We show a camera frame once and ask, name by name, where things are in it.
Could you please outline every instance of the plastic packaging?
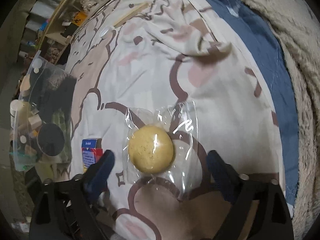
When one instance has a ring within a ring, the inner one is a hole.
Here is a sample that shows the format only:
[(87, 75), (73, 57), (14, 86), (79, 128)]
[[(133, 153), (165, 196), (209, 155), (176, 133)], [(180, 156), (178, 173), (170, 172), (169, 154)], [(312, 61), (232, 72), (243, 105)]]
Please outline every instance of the plastic packaging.
[[(199, 162), (197, 157), (198, 125), (194, 102), (177, 103), (175, 106), (163, 107), (154, 113), (146, 109), (130, 108), (127, 109), (125, 121), (128, 129), (125, 131), (122, 150), (124, 181), (130, 184), (137, 183), (140, 180), (143, 180), (144, 183), (147, 181), (151, 184), (166, 184), (169, 187), (175, 187), (175, 196), (178, 199), (188, 199), (188, 193), (195, 180), (193, 172)], [(153, 168), (158, 164), (165, 165), (167, 163), (167, 160), (163, 160), (163, 158), (170, 156), (168, 154), (170, 149), (167, 147), (170, 143), (165, 136), (160, 135), (161, 132), (158, 132), (157, 129), (149, 129), (142, 136), (141, 132), (140, 134), (135, 133), (139, 129), (150, 128), (151, 125), (165, 131), (173, 144), (173, 158), (169, 160), (169, 166), (162, 167), (162, 169), (160, 167), (158, 170), (162, 171), (156, 174), (151, 174)], [(156, 152), (161, 149), (162, 145), (165, 145), (163, 152)], [(137, 165), (137, 160), (142, 160), (142, 165), (146, 164), (146, 166), (141, 168), (139, 166), (141, 162)]]
[[(36, 163), (69, 163), (72, 156), (70, 114), (76, 78), (40, 57), (40, 52), (21, 83), (14, 102), (19, 107), (10, 110), (15, 114), (12, 148), (17, 171)], [(41, 66), (38, 72), (34, 62)]]

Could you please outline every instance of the black circle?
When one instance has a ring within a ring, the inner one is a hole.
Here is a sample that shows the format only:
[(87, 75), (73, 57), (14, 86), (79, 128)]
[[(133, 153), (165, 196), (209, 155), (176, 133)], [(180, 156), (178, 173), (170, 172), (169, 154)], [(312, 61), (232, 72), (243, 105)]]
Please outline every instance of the black circle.
[(48, 156), (57, 156), (64, 147), (62, 130), (54, 123), (45, 123), (39, 130), (37, 141), (41, 151)]

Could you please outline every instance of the yellow ball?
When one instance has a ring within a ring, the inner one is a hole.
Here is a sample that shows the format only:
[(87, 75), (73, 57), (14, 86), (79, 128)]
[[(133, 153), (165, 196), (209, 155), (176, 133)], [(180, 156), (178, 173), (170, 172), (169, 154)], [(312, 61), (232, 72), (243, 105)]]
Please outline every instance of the yellow ball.
[(173, 144), (165, 130), (146, 125), (135, 131), (129, 140), (129, 158), (143, 173), (164, 171), (173, 158)]

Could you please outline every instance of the plastic storage box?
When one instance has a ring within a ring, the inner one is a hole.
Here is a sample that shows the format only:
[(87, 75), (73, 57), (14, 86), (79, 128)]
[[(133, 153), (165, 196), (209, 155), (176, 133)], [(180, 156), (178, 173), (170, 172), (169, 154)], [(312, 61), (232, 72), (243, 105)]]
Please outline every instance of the plastic storage box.
[(71, 161), (70, 115), (76, 78), (35, 55), (15, 102), (13, 159), (17, 171), (37, 162)]

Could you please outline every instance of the beige fur blanket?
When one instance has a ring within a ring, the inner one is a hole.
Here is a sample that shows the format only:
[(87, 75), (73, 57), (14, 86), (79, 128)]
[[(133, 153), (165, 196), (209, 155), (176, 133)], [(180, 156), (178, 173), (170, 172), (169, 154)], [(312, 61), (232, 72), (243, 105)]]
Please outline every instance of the beige fur blanket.
[(304, 0), (241, 0), (269, 21), (290, 74), (299, 120), (299, 188), (295, 239), (302, 239), (320, 210), (320, 25)]

